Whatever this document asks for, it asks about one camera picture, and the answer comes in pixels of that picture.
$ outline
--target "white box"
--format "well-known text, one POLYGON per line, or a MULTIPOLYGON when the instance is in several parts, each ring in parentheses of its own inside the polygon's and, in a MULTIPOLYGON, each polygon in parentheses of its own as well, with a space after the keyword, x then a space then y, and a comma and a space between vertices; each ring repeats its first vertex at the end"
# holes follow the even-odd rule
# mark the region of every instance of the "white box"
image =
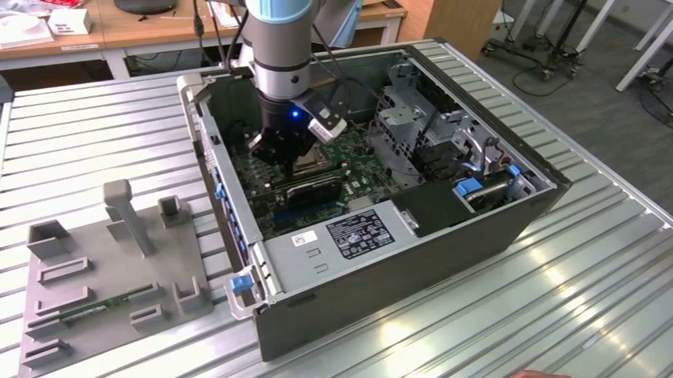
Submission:
POLYGON ((492 28, 488 32, 487 38, 504 42, 507 39, 507 29, 512 29, 514 21, 514 18, 508 14, 502 13, 502 11, 498 10, 495 18, 492 19, 492 28))
POLYGON ((34 28, 25 31, 9 31, 0 28, 0 50, 46 42, 53 42, 53 38, 44 20, 40 20, 34 28))
POLYGON ((88 34, 92 18, 85 9, 54 9, 49 16, 49 28, 54 35, 88 34))

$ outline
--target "wooden desk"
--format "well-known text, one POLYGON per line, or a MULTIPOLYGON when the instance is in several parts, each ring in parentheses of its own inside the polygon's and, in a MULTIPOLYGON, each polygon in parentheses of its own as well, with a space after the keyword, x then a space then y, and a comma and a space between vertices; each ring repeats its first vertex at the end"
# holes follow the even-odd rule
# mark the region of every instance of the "wooden desk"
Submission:
MULTIPOLYGON (((200 19, 204 24, 203 46, 216 46, 215 28, 205 2, 197 2, 200 19)), ((195 49, 199 46, 193 34, 193 13, 191 1, 179 0, 175 14, 172 11, 148 16, 143 21, 140 16, 123 12, 115 7, 113 0, 92 0, 86 5, 92 16, 96 15, 93 33, 80 36, 57 36, 54 42, 25 46, 20 49, 0 50, 0 70, 21 67, 34 67, 73 61, 103 59, 107 61, 115 79, 129 77, 125 58, 140 54, 153 54, 164 51, 195 49), (68 53, 60 47, 69 45, 97 44, 86 51, 68 53)), ((382 28, 380 43, 394 43, 398 38, 399 23, 406 15, 403 9, 390 9, 382 4, 363 8, 358 29, 382 28)), ((228 45, 233 38, 235 28, 220 26, 223 44, 228 45)))
POLYGON ((54 35, 53 42, 0 50, 0 70, 103 59, 105 40, 97 2, 90 0, 84 5, 93 21, 88 35, 54 35))
MULTIPOLYGON (((164 51, 187 50, 199 47, 192 27, 191 2, 180 0, 172 12, 149 16, 139 22, 139 16, 120 11, 112 0, 99 0, 103 15, 103 34, 105 36, 108 65, 116 79, 129 77, 125 57, 153 54, 164 51)), ((205 2, 197 2, 199 14, 204 24, 203 46, 216 46, 217 39, 205 2)), ((358 29, 382 28, 380 44, 394 43, 398 38, 399 24, 406 11, 390 9, 383 4, 363 8, 358 29)), ((219 26, 221 43, 228 45, 235 35, 235 28, 219 26)))
POLYGON ((399 42, 442 37, 475 61, 500 1, 398 0, 408 11, 399 29, 399 42))

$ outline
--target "robotic arm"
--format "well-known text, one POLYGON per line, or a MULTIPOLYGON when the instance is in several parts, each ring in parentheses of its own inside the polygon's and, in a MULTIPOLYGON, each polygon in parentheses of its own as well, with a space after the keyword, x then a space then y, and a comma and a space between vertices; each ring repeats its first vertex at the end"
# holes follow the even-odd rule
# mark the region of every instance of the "robotic arm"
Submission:
POLYGON ((248 148, 291 175, 296 158, 315 140, 330 143, 346 129, 343 115, 309 89, 311 42, 324 37, 331 46, 350 44, 362 0, 225 2, 244 6, 248 13, 239 63, 255 74, 261 112, 260 133, 248 148))

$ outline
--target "gray floor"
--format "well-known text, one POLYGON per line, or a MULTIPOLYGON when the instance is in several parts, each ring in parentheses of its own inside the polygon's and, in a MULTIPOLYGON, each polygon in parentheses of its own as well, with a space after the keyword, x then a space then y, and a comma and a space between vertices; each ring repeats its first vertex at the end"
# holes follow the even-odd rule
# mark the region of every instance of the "gray floor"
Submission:
MULTIPOLYGON (((524 0, 506 0, 506 11, 516 15, 524 0)), ((538 1, 528 22, 535 23, 546 1, 538 1)), ((549 37, 557 40, 571 5, 563 4, 551 25, 549 37)), ((569 39, 575 46, 593 22, 585 12, 569 39)), ((530 35, 522 32, 520 37, 530 35)), ((519 95, 522 100, 554 123, 555 126, 610 166, 645 194, 673 213, 673 129, 663 126, 641 108, 641 85, 633 83, 619 93, 614 86, 635 63, 639 53, 633 46, 642 35, 606 23, 582 55, 585 67, 575 79, 553 95, 536 98, 523 94, 512 86, 512 76, 534 63, 506 52, 480 57, 478 64, 488 74, 519 95)), ((661 51, 651 64, 661 66, 673 54, 661 51)), ((555 77, 543 83, 536 77, 522 76, 516 82, 527 91, 547 92, 566 80, 555 77)), ((661 97, 673 105, 673 82, 661 97)), ((647 109, 665 119, 665 109, 655 104, 649 93, 643 94, 647 109)))

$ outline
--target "green circuit board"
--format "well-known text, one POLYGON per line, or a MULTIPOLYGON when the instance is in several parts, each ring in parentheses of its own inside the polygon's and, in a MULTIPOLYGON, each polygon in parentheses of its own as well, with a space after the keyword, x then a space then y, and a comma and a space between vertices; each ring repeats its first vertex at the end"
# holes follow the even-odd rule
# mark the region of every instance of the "green circuit board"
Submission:
POLYGON ((331 144, 315 143, 313 149, 297 161, 295 175, 284 177, 279 167, 267 165, 245 152, 232 157, 249 208, 265 239, 346 214, 348 202, 368 197, 375 204, 400 190, 386 175, 386 168, 371 151, 358 128, 347 130, 331 144), (309 160, 308 171, 301 162, 309 160), (301 210, 287 210, 288 189, 320 180, 339 180, 339 199, 301 210))

